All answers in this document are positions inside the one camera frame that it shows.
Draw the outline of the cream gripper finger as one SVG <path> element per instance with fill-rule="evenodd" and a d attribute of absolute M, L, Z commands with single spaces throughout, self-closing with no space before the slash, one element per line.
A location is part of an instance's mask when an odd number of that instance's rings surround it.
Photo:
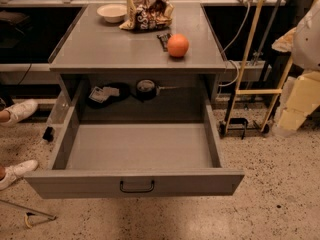
<path fill-rule="evenodd" d="M 296 131 L 319 106 L 320 72 L 309 71 L 294 81 L 277 126 L 286 131 Z"/>
<path fill-rule="evenodd" d="M 295 32 L 296 28 L 292 28 L 286 34 L 276 39 L 272 44 L 272 49 L 278 52 L 291 52 Z"/>

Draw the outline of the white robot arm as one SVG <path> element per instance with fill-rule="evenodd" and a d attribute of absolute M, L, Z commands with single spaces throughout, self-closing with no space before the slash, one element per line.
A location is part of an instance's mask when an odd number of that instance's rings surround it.
<path fill-rule="evenodd" d="M 276 128 L 293 132 L 320 106 L 320 1 L 298 25 L 277 39 L 272 48 L 290 52 L 293 64 L 304 72 L 294 81 Z"/>

